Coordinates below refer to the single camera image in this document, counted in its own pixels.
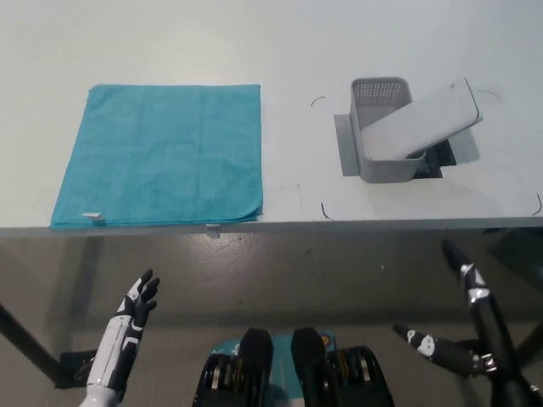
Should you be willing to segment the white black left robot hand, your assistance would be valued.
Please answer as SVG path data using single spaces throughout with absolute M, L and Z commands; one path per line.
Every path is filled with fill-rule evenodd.
M 144 327 L 156 307 L 154 296 L 160 279 L 151 269 L 140 276 L 121 300 L 109 320 L 95 354 L 87 385 L 106 387 L 116 392 L 126 388 L 137 357 Z

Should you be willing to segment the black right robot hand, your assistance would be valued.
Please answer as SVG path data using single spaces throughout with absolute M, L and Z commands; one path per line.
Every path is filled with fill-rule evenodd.
M 542 395 L 523 375 L 500 307 L 476 264 L 450 240 L 441 243 L 441 250 L 461 284 L 477 337 L 452 342 L 403 324 L 393 325 L 394 331 L 424 359 L 451 373 L 487 377 L 492 406 L 541 406 Z

